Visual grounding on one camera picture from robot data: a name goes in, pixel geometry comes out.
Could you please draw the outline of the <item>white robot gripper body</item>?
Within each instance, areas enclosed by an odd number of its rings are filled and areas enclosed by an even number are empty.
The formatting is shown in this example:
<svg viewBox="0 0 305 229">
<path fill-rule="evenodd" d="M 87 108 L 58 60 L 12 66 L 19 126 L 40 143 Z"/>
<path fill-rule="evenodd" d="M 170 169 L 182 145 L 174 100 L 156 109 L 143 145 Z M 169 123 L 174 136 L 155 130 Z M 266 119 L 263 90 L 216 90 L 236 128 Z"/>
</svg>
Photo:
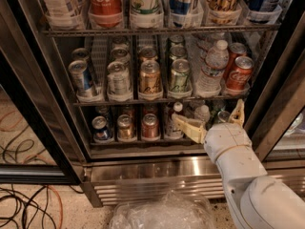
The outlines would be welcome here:
<svg viewBox="0 0 305 229">
<path fill-rule="evenodd" d="M 245 130 L 235 123 L 215 124 L 207 132 L 204 149 L 212 163 L 225 152 L 240 146 L 252 146 Z"/>
</svg>

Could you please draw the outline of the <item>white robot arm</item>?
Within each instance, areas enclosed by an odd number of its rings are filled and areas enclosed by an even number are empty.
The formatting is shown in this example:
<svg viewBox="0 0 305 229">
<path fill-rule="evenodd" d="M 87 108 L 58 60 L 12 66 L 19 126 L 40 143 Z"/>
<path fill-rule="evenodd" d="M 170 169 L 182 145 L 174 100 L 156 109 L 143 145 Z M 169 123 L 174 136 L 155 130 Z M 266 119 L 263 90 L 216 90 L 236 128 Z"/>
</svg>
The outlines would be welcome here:
<svg viewBox="0 0 305 229">
<path fill-rule="evenodd" d="M 173 123 L 203 145 L 221 177 L 237 229 L 305 229 L 305 201 L 270 177 L 243 129 L 244 101 L 238 100 L 229 120 L 206 129 L 202 121 L 180 114 Z"/>
</svg>

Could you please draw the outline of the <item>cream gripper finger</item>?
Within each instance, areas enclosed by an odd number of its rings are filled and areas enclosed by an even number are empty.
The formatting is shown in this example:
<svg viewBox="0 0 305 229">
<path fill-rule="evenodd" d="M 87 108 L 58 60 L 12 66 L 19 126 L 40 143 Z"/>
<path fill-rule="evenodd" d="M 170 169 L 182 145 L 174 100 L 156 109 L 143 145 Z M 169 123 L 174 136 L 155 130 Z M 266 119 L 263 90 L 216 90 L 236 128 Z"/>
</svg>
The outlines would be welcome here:
<svg viewBox="0 0 305 229">
<path fill-rule="evenodd" d="M 244 120 L 244 101 L 242 99 L 238 99 L 234 110 L 229 116 L 228 122 L 232 124 L 237 124 L 242 127 L 244 124 Z"/>
<path fill-rule="evenodd" d="M 172 120 L 174 125 L 192 141 L 198 144 L 204 143 L 207 130 L 202 121 L 180 114 L 172 114 Z"/>
</svg>

